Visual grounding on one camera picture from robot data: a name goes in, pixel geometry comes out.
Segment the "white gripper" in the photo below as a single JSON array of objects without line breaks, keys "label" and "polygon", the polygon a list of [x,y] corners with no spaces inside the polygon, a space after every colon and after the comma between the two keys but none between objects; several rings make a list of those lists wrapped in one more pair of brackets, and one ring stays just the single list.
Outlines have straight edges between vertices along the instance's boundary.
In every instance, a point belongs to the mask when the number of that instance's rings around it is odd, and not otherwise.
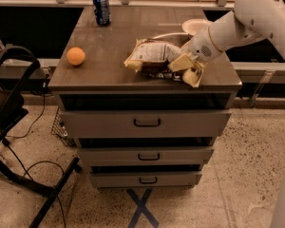
[{"label": "white gripper", "polygon": [[218,58],[222,54],[222,51],[214,45],[211,36],[209,35],[208,28],[198,31],[186,44],[182,46],[181,49],[184,52],[190,53],[182,54],[170,63],[168,68],[172,72],[187,69],[182,75],[182,80],[191,87],[198,87],[201,71],[197,68],[190,67],[194,65],[197,57],[200,62],[206,63]]}]

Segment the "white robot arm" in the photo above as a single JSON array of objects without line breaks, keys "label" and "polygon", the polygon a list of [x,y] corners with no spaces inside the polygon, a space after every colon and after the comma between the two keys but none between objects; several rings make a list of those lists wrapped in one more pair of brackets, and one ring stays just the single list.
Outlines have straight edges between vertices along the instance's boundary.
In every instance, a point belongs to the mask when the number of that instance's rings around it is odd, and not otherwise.
[{"label": "white robot arm", "polygon": [[191,68],[205,64],[224,51],[267,39],[285,61],[285,3],[283,0],[236,0],[234,9],[192,37],[181,55],[168,65],[182,70],[190,83]]}]

